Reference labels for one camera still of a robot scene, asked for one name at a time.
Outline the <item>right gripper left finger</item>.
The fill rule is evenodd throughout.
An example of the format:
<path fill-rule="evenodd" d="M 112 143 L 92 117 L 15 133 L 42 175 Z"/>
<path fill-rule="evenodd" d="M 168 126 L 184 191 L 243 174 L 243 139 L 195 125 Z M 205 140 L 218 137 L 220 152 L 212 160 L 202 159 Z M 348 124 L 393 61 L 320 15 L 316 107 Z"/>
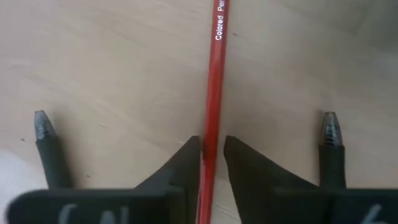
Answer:
<path fill-rule="evenodd" d="M 201 144 L 192 136 L 133 189 L 51 189 L 8 205 L 8 224 L 195 224 Z"/>

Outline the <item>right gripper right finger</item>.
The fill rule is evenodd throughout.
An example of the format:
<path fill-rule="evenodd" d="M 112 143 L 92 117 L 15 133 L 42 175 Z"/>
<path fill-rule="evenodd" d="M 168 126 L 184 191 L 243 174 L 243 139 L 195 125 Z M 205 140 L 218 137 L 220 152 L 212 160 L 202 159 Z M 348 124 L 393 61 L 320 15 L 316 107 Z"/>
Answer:
<path fill-rule="evenodd" d="M 224 158 L 242 224 L 398 224 L 398 189 L 320 187 L 234 136 Z"/>

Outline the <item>black pen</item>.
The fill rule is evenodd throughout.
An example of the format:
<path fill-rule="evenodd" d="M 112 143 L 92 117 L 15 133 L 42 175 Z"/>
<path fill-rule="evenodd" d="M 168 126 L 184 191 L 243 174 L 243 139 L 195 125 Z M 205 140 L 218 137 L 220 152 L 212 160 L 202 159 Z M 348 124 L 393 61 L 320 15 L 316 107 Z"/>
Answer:
<path fill-rule="evenodd" d="M 346 188 L 345 146 L 335 112 L 325 112 L 318 141 L 320 187 Z"/>
<path fill-rule="evenodd" d="M 72 176 L 63 152 L 62 142 L 44 110 L 34 113 L 36 146 L 50 189 L 73 187 Z"/>

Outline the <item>red colored pencil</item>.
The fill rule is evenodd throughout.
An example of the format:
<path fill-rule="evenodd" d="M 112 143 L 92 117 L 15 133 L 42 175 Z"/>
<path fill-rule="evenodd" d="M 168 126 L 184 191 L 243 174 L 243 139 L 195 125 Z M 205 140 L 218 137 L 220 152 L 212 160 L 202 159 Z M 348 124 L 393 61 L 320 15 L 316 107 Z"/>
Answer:
<path fill-rule="evenodd" d="M 210 224 L 215 184 L 230 0 L 213 0 L 196 224 Z"/>

